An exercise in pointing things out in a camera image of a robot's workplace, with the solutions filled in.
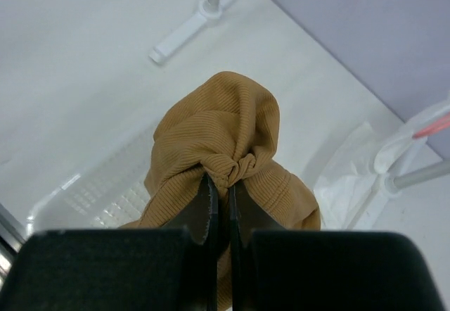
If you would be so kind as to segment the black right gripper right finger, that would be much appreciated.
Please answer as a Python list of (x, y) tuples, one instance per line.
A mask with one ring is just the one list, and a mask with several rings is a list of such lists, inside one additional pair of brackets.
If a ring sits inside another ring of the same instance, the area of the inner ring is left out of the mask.
[(443, 310), (414, 243), (372, 231), (293, 231), (229, 191), (234, 310)]

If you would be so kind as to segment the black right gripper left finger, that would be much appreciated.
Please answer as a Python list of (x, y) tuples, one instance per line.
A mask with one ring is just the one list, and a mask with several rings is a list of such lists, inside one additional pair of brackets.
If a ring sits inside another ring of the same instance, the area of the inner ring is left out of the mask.
[(156, 229), (43, 231), (20, 249), (2, 310), (216, 310), (218, 194), (204, 176), (193, 200)]

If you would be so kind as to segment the tan tank top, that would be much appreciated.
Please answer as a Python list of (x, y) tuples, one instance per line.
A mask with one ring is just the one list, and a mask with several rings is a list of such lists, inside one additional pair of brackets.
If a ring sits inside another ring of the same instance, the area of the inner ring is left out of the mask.
[(153, 135), (144, 184), (150, 200), (131, 228), (161, 227), (198, 192), (208, 175), (219, 204), (242, 182), (250, 197), (286, 229), (320, 229), (319, 205), (293, 173), (274, 160), (280, 111), (272, 93), (235, 72), (219, 72), (168, 110)]

